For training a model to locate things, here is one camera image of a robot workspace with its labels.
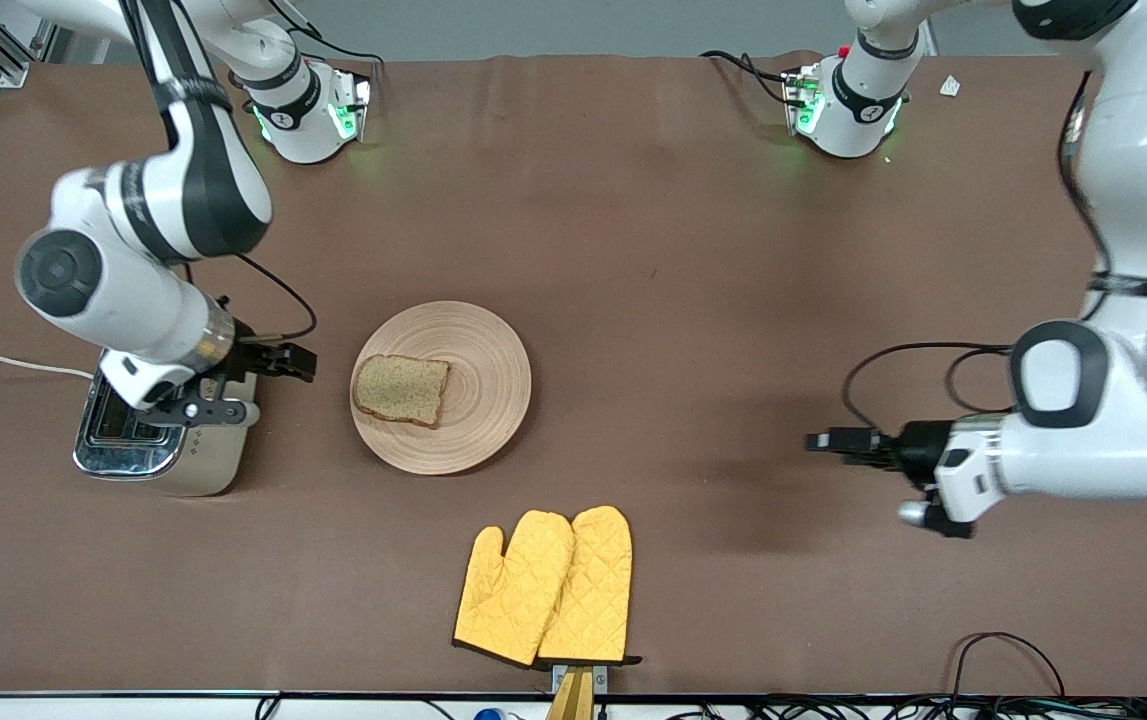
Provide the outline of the brown bread slice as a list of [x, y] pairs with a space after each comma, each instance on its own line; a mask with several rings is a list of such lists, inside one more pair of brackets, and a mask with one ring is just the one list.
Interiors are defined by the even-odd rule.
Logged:
[[356, 375], [352, 401], [373, 418], [436, 429], [450, 373], [451, 363], [440, 360], [367, 357]]

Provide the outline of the round wooden plate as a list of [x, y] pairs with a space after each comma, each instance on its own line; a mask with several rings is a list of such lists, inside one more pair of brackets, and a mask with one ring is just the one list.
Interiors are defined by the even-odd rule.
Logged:
[[[362, 413], [357, 388], [370, 357], [448, 363], [440, 423], [434, 429]], [[350, 405], [362, 441], [396, 469], [428, 477], [462, 474], [504, 449], [526, 418], [533, 378], [518, 332], [467, 302], [404, 310], [364, 343], [350, 378]]]

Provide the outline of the silver two-slot toaster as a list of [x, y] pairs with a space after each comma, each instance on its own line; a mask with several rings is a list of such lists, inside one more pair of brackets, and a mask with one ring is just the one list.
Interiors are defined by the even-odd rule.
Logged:
[[73, 461], [81, 474], [163, 496], [216, 496], [231, 487], [245, 448], [245, 426], [153, 426], [93, 375]]

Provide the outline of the yellow quilted oven mitt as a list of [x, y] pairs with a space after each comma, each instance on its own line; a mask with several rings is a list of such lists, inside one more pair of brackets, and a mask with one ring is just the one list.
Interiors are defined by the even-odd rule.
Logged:
[[565, 516], [529, 510], [513, 532], [486, 527], [465, 566], [451, 644], [529, 667], [553, 620], [574, 555]]
[[579, 512], [574, 555], [553, 619], [538, 647], [544, 664], [629, 666], [629, 611], [634, 546], [629, 521], [612, 506]]

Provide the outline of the wooden stick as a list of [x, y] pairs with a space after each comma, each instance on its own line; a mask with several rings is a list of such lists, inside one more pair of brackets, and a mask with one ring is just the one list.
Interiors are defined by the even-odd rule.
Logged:
[[556, 665], [553, 676], [553, 701], [545, 720], [593, 720], [595, 715], [595, 667]]

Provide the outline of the grey metal bracket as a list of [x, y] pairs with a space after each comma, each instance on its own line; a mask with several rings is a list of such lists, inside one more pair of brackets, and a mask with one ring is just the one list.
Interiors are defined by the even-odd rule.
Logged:
[[602, 664], [554, 664], [549, 670], [551, 694], [559, 691], [560, 684], [569, 674], [586, 675], [593, 694], [606, 694], [608, 692], [608, 665]]

